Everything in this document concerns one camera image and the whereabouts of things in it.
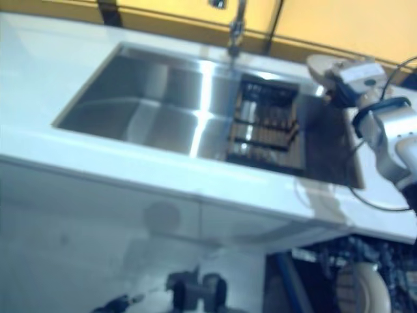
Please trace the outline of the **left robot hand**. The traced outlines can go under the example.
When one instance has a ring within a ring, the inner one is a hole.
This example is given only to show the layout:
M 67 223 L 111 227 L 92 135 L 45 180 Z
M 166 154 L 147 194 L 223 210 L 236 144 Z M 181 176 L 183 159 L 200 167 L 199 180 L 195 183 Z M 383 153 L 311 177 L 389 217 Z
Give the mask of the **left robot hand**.
M 110 300 L 103 306 L 99 306 L 93 309 L 92 312 L 107 312 L 107 313 L 126 312 L 126 310 L 130 306 L 141 302 L 142 300 L 144 300 L 144 298 L 145 298 L 144 294 L 135 295 L 133 297 L 130 297 L 128 295 L 122 295 L 120 297 Z

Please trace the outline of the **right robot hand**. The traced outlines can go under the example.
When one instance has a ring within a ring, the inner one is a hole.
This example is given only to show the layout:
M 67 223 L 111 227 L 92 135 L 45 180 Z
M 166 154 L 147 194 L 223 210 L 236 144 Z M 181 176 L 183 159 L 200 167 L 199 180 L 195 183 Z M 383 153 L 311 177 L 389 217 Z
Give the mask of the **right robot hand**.
M 338 108 L 363 109 L 380 101 L 387 75 L 378 63 L 339 63 L 325 71 L 330 103 Z

